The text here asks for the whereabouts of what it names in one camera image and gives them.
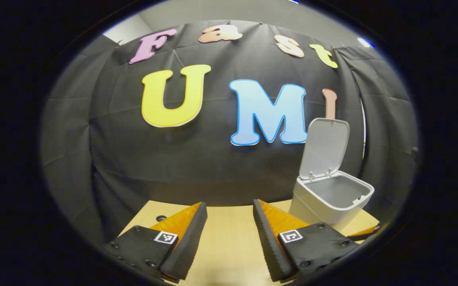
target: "wooden table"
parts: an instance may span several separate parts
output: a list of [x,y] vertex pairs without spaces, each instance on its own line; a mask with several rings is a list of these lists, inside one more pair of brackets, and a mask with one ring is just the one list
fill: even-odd
[[[278,201],[271,205],[287,212],[291,200]],[[121,234],[135,225],[149,228],[157,223],[157,216],[169,217],[187,207],[148,201]],[[252,206],[207,207],[207,212],[208,219],[200,237],[196,258],[187,279],[180,280],[180,285],[272,286],[292,282],[281,284],[271,281],[252,215]],[[333,224],[332,227],[348,236],[376,224],[377,219],[360,210],[355,218]]]

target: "blue letter m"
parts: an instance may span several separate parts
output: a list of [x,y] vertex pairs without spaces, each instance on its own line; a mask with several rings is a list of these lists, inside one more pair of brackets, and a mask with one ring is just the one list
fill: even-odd
[[229,87],[238,96],[238,131],[231,136],[234,145],[255,145],[259,135],[254,131],[254,117],[269,143],[275,140],[278,129],[285,121],[280,140],[284,143],[305,143],[305,120],[303,118],[303,96],[305,89],[299,85],[284,85],[275,103],[255,80],[231,81]]

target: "yellow letter u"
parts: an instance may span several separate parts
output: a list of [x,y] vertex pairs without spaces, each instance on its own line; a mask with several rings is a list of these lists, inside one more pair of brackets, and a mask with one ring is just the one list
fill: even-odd
[[173,75],[172,71],[157,71],[142,78],[142,117],[156,127],[183,125],[194,119],[202,105],[204,75],[211,71],[209,65],[192,65],[181,69],[186,76],[185,101],[175,109],[163,105],[165,81]]

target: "white trash can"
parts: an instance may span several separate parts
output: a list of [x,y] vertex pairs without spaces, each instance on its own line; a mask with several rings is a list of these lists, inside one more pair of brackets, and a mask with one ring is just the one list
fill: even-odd
[[367,204],[374,187],[338,170],[348,139],[345,121],[316,118],[309,124],[290,214],[309,224],[334,224],[353,218]]

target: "trash can lid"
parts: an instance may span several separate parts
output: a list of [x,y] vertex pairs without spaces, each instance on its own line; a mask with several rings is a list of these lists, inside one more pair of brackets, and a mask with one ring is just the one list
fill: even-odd
[[300,177],[309,179],[312,173],[317,178],[336,172],[342,164],[348,139],[349,124],[346,121],[312,120],[301,160]]

